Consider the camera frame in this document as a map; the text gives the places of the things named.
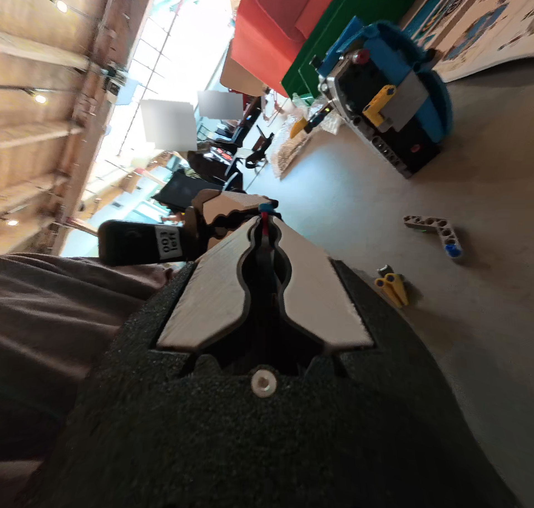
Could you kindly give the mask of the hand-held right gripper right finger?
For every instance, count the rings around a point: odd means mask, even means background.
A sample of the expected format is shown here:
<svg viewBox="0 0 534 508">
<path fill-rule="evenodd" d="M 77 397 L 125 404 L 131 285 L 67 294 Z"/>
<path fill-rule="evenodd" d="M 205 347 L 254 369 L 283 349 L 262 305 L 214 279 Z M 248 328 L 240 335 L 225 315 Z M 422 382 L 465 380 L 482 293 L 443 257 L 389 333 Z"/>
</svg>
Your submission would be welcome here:
<svg viewBox="0 0 534 508">
<path fill-rule="evenodd" d="M 288 319 L 317 338 L 327 353 L 373 347 L 328 254 L 281 219 L 274 217 L 273 224 L 281 234 L 278 248 L 290 264 L 283 292 Z"/>
</svg>

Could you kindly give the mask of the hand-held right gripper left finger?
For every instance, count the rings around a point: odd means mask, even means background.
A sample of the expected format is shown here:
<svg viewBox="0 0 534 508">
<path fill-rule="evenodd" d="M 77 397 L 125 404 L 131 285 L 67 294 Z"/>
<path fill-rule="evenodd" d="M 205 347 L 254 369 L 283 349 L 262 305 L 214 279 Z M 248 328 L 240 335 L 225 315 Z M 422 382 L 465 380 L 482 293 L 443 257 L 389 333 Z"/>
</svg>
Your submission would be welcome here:
<svg viewBox="0 0 534 508">
<path fill-rule="evenodd" d="M 158 340 L 157 350 L 199 352 L 228 335 L 247 317 L 250 292 L 243 263 L 254 248 L 255 217 L 199 258 Z"/>
</svg>

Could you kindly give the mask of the yellow claw brick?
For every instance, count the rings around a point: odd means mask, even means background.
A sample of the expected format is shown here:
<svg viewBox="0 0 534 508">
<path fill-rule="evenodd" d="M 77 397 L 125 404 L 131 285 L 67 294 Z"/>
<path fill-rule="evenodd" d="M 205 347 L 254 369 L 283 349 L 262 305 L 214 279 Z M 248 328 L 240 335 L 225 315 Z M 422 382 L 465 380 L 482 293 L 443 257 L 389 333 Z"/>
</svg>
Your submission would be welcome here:
<svg viewBox="0 0 534 508">
<path fill-rule="evenodd" d="M 384 279 L 401 305 L 408 306 L 410 302 L 408 293 L 405 289 L 403 276 L 394 272 L 389 272 L 384 276 Z"/>
<path fill-rule="evenodd" d="M 401 299 L 397 296 L 394 288 L 384 278 L 376 278 L 375 285 L 378 288 L 378 290 L 381 292 L 381 294 L 385 298 L 387 298 L 395 307 L 397 308 L 404 307 L 404 304 L 402 303 Z"/>
</svg>

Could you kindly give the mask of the grey blue brick robot model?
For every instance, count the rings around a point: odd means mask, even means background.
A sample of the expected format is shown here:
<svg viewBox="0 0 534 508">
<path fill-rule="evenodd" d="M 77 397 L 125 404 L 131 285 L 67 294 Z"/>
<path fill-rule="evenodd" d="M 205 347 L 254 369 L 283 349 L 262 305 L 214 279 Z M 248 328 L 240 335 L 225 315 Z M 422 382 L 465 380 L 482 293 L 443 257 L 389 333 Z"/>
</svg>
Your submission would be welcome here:
<svg viewBox="0 0 534 508">
<path fill-rule="evenodd" d="M 388 21 L 364 25 L 354 16 L 326 56 L 311 60 L 326 102 L 297 120 L 290 138 L 306 138 L 336 112 L 410 178 L 438 155 L 451 132 L 450 95 L 434 70 L 442 56 Z"/>
</svg>

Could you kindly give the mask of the black office chair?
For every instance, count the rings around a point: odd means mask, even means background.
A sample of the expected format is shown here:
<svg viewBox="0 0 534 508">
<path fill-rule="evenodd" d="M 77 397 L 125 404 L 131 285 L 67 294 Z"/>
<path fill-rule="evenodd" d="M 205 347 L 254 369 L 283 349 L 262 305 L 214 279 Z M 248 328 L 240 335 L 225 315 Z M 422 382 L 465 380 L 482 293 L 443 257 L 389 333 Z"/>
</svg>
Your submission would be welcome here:
<svg viewBox="0 0 534 508">
<path fill-rule="evenodd" d="M 170 180 L 160 191 L 155 193 L 152 198 L 173 212 L 184 212 L 191 204 L 192 200 L 197 197 L 202 190 L 212 189 L 215 191 L 228 190 L 233 192 L 245 193 L 238 188 L 231 178 L 231 184 L 227 187 L 225 184 L 213 184 L 202 178 L 192 178 L 186 176 L 181 171 L 173 173 Z"/>
</svg>

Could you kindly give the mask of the bubble wrap bag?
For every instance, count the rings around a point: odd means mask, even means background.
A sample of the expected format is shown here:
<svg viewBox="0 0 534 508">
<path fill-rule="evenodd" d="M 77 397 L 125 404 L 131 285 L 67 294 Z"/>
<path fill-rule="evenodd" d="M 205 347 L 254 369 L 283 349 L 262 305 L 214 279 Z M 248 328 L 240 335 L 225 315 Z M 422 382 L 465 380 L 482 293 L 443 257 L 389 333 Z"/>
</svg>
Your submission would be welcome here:
<svg viewBox="0 0 534 508">
<path fill-rule="evenodd" d="M 293 160 L 312 137 L 312 134 L 304 131 L 307 123 L 305 117 L 290 116 L 275 133 L 266 157 L 276 179 L 285 176 Z"/>
<path fill-rule="evenodd" d="M 346 124 L 344 118 L 339 114 L 336 108 L 331 108 L 325 112 L 325 117 L 319 124 L 319 128 L 331 135 L 337 135 L 341 127 Z"/>
</svg>

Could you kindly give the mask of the person's brown clothing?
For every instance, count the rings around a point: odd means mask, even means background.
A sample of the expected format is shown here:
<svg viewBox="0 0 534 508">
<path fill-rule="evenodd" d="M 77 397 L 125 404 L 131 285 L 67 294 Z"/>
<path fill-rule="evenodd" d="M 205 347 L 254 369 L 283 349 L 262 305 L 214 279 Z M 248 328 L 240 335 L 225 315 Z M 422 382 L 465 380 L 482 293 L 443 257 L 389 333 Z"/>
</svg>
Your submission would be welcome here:
<svg viewBox="0 0 534 508">
<path fill-rule="evenodd" d="M 80 383 L 172 264 L 1 254 L 1 507 L 53 448 Z"/>
</svg>

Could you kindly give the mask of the metal laptop stand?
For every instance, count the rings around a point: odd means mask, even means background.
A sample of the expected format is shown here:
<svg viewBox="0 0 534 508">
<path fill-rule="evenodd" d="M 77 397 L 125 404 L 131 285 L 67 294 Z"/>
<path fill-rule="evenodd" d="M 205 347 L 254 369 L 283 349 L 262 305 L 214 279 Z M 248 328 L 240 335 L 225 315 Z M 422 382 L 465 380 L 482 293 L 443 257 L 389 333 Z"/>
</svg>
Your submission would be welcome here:
<svg viewBox="0 0 534 508">
<path fill-rule="evenodd" d="M 229 91 L 242 93 L 253 98 L 258 97 L 263 119 L 269 124 L 278 115 L 288 114 L 284 110 L 285 103 L 279 103 L 277 92 L 232 58 L 232 41 L 226 52 L 219 82 Z"/>
</svg>

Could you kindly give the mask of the grey angled beam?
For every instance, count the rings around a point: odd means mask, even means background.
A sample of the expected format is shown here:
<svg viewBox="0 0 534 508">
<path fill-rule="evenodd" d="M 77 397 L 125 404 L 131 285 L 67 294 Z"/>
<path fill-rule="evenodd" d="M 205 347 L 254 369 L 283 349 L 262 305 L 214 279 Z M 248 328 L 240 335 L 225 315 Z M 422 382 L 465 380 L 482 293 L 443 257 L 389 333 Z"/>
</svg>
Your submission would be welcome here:
<svg viewBox="0 0 534 508">
<path fill-rule="evenodd" d="M 404 226 L 421 232 L 436 234 L 447 256 L 453 261 L 460 261 L 464 256 L 457 233 L 452 224 L 445 218 L 406 215 Z"/>
</svg>

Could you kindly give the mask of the green plastic bin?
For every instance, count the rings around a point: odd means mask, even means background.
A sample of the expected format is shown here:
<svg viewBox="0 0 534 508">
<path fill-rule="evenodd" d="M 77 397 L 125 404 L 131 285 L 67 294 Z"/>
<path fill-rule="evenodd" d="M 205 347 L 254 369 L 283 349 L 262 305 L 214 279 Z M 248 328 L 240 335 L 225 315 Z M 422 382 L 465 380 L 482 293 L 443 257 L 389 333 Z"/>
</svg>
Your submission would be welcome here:
<svg viewBox="0 0 534 508">
<path fill-rule="evenodd" d="M 318 96 L 319 75 L 311 62 L 314 58 L 325 60 L 353 17 L 364 26 L 380 20 L 398 24 L 415 1 L 331 0 L 281 80 L 286 96 Z"/>
</svg>

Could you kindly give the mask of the orange storage box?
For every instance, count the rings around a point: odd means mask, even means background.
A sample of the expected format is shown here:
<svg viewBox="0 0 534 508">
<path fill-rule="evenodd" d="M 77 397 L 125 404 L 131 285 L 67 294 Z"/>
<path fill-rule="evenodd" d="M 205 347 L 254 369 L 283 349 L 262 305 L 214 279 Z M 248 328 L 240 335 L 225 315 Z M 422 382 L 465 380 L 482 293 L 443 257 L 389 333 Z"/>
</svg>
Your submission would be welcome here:
<svg viewBox="0 0 534 508">
<path fill-rule="evenodd" d="M 282 79 L 333 0 L 241 0 L 231 57 L 270 89 Z"/>
</svg>

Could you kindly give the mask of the sticker sheet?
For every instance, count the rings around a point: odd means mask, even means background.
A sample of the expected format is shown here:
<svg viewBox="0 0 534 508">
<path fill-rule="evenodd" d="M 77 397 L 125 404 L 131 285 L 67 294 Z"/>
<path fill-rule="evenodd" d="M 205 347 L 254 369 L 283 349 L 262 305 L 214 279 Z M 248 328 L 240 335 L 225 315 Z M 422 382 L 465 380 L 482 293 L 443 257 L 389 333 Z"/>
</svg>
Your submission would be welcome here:
<svg viewBox="0 0 534 508">
<path fill-rule="evenodd" d="M 427 47 L 466 0 L 425 0 L 404 27 L 419 47 Z"/>
</svg>

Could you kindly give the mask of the white instruction sheet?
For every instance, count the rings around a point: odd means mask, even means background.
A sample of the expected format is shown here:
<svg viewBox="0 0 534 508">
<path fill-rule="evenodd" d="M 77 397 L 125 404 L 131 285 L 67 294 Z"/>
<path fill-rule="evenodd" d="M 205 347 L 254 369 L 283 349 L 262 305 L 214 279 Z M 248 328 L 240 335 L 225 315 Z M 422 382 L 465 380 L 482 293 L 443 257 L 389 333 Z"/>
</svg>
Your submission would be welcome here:
<svg viewBox="0 0 534 508">
<path fill-rule="evenodd" d="M 434 66 L 450 83 L 493 66 L 533 57 L 533 0 L 473 0 L 437 45 Z"/>
</svg>

